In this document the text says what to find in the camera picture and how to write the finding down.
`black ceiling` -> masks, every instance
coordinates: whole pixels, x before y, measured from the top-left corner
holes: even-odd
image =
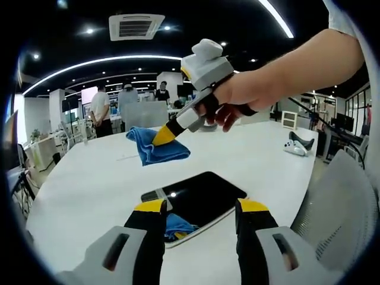
[[[44,17],[36,19],[22,55],[22,73],[43,78],[55,71],[82,62],[119,55],[153,54],[183,57],[202,38],[227,42],[224,54],[239,71],[257,69],[282,54],[300,46],[314,34],[328,27],[328,13],[322,0],[270,0],[294,34],[288,39],[271,14],[257,0],[185,1],[69,1],[67,9],[45,6]],[[108,18],[116,14],[161,14],[162,28],[153,40],[111,42]],[[87,27],[94,29],[86,34]],[[35,61],[31,54],[40,53]],[[119,74],[178,70],[178,61],[133,59],[87,65],[60,74],[28,93],[48,94],[47,90],[67,88],[96,78]],[[110,78],[118,83],[128,77]],[[137,80],[155,80],[155,75],[137,75]],[[365,68],[338,88],[319,90],[324,94],[347,97],[368,81]],[[86,84],[86,87],[98,82]],[[25,91],[31,84],[23,83]],[[79,91],[82,84],[73,87]]]

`man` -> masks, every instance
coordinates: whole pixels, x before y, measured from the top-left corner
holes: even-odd
[[[348,14],[332,0],[324,2],[330,12],[329,29],[266,66],[236,74],[219,86],[214,94],[219,104],[225,105],[209,119],[209,123],[216,121],[227,132],[242,116],[232,104],[247,103],[252,110],[262,110],[294,94],[341,84],[352,77],[366,60],[373,111],[366,172],[372,186],[380,190],[379,62],[376,62],[374,50]],[[199,106],[198,111],[205,114],[205,107]]]
[[[137,103],[138,101],[138,93],[135,88],[132,87],[130,83],[127,83],[124,85],[124,89],[119,92],[118,95],[118,112],[121,115],[121,124],[120,128],[122,132],[125,132],[125,114],[124,114],[124,109],[125,105],[130,104],[130,103]]]
[[[160,89],[156,91],[156,95],[154,98],[158,99],[158,101],[166,101],[166,104],[168,104],[168,100],[170,98],[169,92],[166,90],[166,81],[162,81],[160,84]]]
[[[109,97],[103,85],[98,86],[98,92],[91,100],[90,116],[95,126],[97,138],[112,135]]]

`blue towel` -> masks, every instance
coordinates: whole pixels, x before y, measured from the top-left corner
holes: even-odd
[[[155,147],[152,145],[157,132],[152,129],[132,127],[126,133],[126,138],[135,141],[142,165],[169,162],[171,160],[187,159],[190,151],[177,141]]]
[[[180,233],[192,233],[198,229],[197,226],[193,226],[185,221],[183,218],[176,214],[169,214],[166,217],[166,233],[165,236],[170,239],[176,239],[174,235],[177,232]]]

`cable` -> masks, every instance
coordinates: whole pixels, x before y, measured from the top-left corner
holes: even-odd
[[[306,111],[308,111],[311,115],[316,116],[318,118],[318,120],[320,120],[322,123],[324,123],[330,130],[334,131],[343,141],[346,141],[349,144],[349,146],[351,146],[359,155],[360,161],[363,164],[363,170],[365,170],[365,164],[364,164],[364,159],[363,159],[362,154],[360,153],[360,151],[357,149],[357,147],[352,142],[350,142],[347,138],[345,138],[342,135],[342,131],[340,129],[331,126],[328,122],[323,120],[318,115],[318,113],[316,113],[316,112],[310,110],[309,108],[305,107],[303,104],[299,103],[297,100],[295,100],[293,98],[289,98],[289,100],[292,101],[294,104],[297,104],[298,106],[300,106],[302,109],[305,109]]]

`white controller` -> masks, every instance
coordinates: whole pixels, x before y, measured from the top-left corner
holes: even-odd
[[[308,155],[308,151],[299,141],[289,140],[284,145],[284,151],[286,151],[288,153],[296,154],[298,156],[307,156]]]

